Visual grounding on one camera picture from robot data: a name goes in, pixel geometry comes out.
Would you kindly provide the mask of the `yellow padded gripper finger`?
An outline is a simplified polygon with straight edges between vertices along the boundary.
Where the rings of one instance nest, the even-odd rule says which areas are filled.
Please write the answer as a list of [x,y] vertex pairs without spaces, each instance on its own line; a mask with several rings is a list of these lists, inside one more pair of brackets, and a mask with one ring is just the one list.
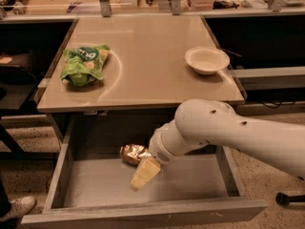
[[161,165],[151,157],[145,157],[139,163],[132,176],[131,187],[139,190],[161,171]]

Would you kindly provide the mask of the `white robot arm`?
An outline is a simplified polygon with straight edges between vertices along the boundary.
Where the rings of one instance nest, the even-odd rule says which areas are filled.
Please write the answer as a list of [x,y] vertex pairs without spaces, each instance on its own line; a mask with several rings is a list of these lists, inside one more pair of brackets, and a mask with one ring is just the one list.
[[305,178],[305,126],[241,116],[227,103],[191,99],[174,119],[156,129],[131,187],[138,190],[185,154],[207,145],[225,146],[293,177]]

